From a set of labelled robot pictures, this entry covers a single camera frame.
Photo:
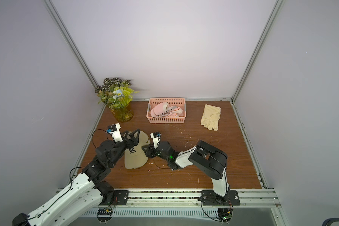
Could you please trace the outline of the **pink baseball cap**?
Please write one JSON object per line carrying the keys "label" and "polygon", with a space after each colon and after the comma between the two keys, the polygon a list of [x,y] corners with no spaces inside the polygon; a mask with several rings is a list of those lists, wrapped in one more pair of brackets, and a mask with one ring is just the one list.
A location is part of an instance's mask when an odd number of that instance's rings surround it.
{"label": "pink baseball cap", "polygon": [[156,105],[151,111],[150,115],[153,118],[176,118],[180,117],[183,109],[179,106],[170,106],[167,102]]}

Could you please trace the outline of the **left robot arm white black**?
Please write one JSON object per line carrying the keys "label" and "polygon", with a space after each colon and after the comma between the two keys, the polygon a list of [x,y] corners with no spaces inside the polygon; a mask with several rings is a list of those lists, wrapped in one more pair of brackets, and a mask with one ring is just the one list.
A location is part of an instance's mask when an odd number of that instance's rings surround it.
{"label": "left robot arm white black", "polygon": [[112,125],[107,133],[112,139],[103,141],[96,148],[96,156],[63,190],[29,214],[21,213],[12,220],[13,226],[68,226],[87,210],[115,199],[113,187],[105,177],[125,151],[134,151],[145,142],[144,133],[137,129],[120,133],[119,126]]}

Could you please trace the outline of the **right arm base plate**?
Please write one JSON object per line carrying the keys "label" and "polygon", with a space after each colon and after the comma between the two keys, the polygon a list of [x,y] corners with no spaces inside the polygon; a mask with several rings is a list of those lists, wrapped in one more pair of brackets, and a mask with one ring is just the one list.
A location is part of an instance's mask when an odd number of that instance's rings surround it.
{"label": "right arm base plate", "polygon": [[224,197],[214,193],[212,190],[202,190],[201,196],[198,198],[205,206],[240,206],[240,197],[235,190],[229,190]]}

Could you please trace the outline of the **beige baseball cap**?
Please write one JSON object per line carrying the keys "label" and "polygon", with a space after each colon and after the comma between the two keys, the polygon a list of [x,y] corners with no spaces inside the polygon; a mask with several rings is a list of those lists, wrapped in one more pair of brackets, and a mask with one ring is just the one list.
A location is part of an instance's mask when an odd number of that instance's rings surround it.
{"label": "beige baseball cap", "polygon": [[142,147],[150,144],[149,136],[143,131],[139,134],[139,143],[134,146],[133,151],[126,149],[124,152],[124,166],[132,170],[140,168],[147,163],[148,157]]}

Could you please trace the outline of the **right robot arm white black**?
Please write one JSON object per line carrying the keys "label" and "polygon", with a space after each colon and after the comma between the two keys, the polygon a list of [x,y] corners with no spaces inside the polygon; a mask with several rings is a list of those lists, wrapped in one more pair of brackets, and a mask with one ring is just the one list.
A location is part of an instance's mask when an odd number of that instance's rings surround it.
{"label": "right robot arm white black", "polygon": [[167,161],[172,170],[194,165],[212,180],[213,192],[226,197],[230,190],[227,180],[228,155],[220,149],[200,140],[186,151],[177,152],[168,141],[154,142],[142,147],[146,157],[161,158]]}

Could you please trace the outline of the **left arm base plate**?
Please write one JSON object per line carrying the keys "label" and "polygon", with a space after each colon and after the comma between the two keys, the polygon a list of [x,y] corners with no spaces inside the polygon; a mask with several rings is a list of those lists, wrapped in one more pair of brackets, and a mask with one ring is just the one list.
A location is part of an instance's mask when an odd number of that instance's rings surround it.
{"label": "left arm base plate", "polygon": [[129,197],[129,190],[114,190],[103,196],[101,206],[126,205]]}

